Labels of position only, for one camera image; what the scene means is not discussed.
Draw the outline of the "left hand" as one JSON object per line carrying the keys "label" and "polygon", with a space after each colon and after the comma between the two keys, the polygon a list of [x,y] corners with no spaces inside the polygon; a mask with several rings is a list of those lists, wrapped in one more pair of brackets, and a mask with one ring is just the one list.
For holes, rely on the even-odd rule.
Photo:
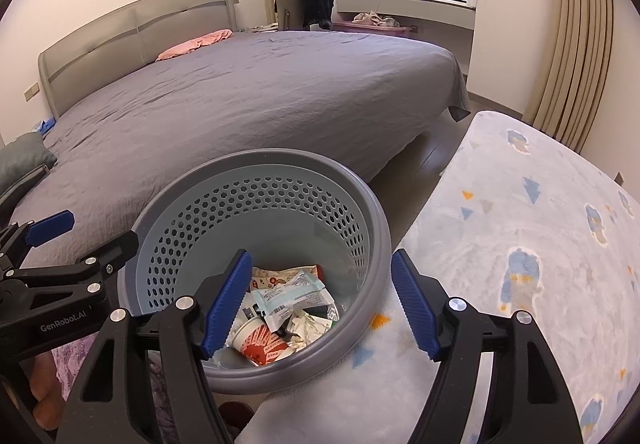
{"label": "left hand", "polygon": [[63,416],[65,400],[51,352],[39,354],[34,358],[29,386],[32,395],[37,400],[37,404],[32,410],[35,422],[43,430],[56,429]]}

